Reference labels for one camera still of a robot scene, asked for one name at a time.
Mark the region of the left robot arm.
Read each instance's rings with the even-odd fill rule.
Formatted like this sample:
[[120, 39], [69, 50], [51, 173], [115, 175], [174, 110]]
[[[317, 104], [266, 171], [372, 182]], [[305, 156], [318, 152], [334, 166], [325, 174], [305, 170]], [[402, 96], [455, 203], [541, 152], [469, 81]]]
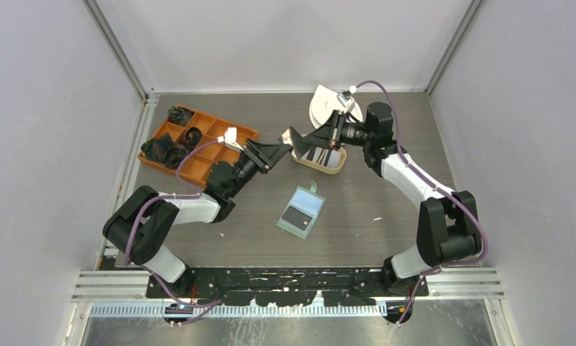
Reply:
[[164, 194], [142, 185], [108, 219], [102, 234], [127, 262], [150, 270], [174, 297], [184, 297], [192, 288], [192, 270], [165, 246], [171, 228], [223, 221], [245, 184], [258, 173], [267, 174], [291, 150], [289, 144], [248, 139], [235, 163], [211, 165], [205, 189], [196, 195]]

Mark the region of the grey VIP card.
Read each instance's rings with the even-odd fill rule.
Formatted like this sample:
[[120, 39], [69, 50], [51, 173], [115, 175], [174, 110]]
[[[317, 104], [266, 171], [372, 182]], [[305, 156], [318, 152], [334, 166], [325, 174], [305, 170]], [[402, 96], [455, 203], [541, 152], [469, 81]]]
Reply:
[[287, 224], [294, 226], [300, 231], [306, 231], [312, 221], [312, 217], [303, 213], [293, 206], [288, 206], [284, 211], [281, 219]]

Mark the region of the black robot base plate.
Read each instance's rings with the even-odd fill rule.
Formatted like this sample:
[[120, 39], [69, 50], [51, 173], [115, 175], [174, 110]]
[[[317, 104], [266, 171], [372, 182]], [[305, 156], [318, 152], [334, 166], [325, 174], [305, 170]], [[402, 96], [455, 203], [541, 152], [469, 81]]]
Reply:
[[397, 279], [387, 267], [196, 267], [168, 287], [181, 299], [226, 306], [309, 306], [317, 296], [325, 307], [372, 306], [428, 294], [417, 276]]

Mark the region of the green card holder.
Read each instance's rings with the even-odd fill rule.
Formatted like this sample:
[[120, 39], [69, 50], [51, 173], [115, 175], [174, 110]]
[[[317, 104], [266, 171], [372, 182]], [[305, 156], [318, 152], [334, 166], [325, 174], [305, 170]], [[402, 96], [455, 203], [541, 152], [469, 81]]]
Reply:
[[306, 239], [310, 234], [318, 216], [320, 215], [325, 201], [326, 199], [317, 193], [317, 184], [315, 182], [311, 182], [311, 186], [309, 188], [298, 186], [291, 196], [284, 211], [288, 206], [293, 206], [294, 208], [299, 209], [303, 213], [311, 216], [312, 221], [309, 224], [309, 227], [306, 231], [300, 231], [294, 226], [287, 224], [281, 219], [284, 211], [281, 213], [276, 226], [282, 231], [287, 231], [288, 233], [293, 234], [300, 239]]

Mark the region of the grey credit card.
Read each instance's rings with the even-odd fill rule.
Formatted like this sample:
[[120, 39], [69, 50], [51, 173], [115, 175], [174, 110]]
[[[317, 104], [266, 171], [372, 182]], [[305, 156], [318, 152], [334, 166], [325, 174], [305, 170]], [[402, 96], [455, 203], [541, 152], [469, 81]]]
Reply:
[[296, 159], [300, 159], [309, 150], [303, 142], [303, 136], [292, 126], [287, 128], [278, 140], [291, 147], [291, 154]]

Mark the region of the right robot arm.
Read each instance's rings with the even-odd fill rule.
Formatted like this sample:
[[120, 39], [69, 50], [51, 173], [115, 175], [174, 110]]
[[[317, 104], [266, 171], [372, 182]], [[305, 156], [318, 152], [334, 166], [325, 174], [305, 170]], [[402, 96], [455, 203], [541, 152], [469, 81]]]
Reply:
[[314, 148], [338, 150], [359, 146], [366, 165], [396, 186], [418, 209], [415, 245], [388, 257], [380, 281], [391, 296], [400, 296], [413, 280], [444, 265], [474, 264], [487, 253], [487, 237], [478, 222], [474, 196], [455, 192], [423, 171], [398, 140], [398, 121], [391, 105], [369, 104], [363, 121], [334, 110], [327, 121], [309, 134], [289, 127], [279, 138], [300, 159]]

